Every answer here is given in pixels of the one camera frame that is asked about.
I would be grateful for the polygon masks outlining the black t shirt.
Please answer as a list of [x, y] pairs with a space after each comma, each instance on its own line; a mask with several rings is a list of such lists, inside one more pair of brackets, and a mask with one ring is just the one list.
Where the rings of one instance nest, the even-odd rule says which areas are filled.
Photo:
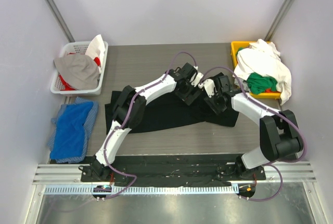
[[140, 124], [130, 131], [131, 134], [148, 133], [196, 123], [207, 122], [220, 126], [234, 127], [239, 113], [233, 109], [226, 109], [217, 115], [205, 103], [205, 94], [191, 104], [186, 105], [174, 93], [165, 94], [145, 107]]

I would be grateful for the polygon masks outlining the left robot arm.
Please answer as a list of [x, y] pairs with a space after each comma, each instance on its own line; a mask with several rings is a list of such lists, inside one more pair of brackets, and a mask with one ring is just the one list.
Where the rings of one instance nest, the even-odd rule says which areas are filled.
[[200, 94], [198, 85], [203, 74], [197, 66], [186, 63], [182, 68], [168, 69], [158, 79], [140, 86], [126, 86], [117, 99], [112, 112], [112, 121], [106, 139], [94, 155], [90, 168], [93, 176], [100, 182], [107, 181], [111, 175], [111, 165], [116, 153], [127, 136], [143, 119], [145, 107], [157, 98], [175, 93], [183, 102], [190, 105]]

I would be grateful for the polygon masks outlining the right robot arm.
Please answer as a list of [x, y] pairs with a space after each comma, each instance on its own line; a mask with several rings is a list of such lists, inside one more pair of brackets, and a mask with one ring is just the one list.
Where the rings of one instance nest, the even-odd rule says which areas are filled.
[[220, 124], [235, 126], [242, 113], [259, 127], [259, 146], [236, 158], [235, 174], [246, 180], [260, 166], [304, 151], [296, 117], [290, 110], [278, 111], [235, 89], [228, 76], [220, 73], [202, 82], [205, 103]]

